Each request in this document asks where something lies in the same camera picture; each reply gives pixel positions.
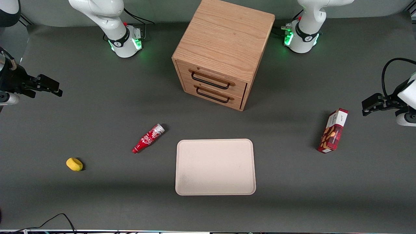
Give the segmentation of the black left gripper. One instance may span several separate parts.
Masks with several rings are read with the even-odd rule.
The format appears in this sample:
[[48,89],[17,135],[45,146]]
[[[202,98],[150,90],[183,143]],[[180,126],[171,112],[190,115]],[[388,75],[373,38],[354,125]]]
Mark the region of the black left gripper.
[[[404,108],[401,100],[398,98],[398,93],[403,89],[404,83],[399,84],[394,92],[390,95],[387,94],[386,85],[383,81],[383,94],[386,99],[386,105],[390,107],[395,107],[397,109]],[[380,93],[375,93],[362,101],[362,116],[368,116],[372,111],[380,111],[384,108],[385,101],[384,97]]]

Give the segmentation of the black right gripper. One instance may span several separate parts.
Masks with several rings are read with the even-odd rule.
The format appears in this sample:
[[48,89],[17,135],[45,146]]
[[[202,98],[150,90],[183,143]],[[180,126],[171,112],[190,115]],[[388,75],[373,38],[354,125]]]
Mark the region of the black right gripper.
[[59,89],[59,82],[54,79],[39,74],[36,77],[27,74],[25,69],[18,65],[17,69],[12,70],[11,63],[5,63],[1,69],[0,90],[9,93],[17,93],[35,98],[36,92],[33,90],[37,85],[43,89],[49,90],[50,93],[61,97],[63,91]]

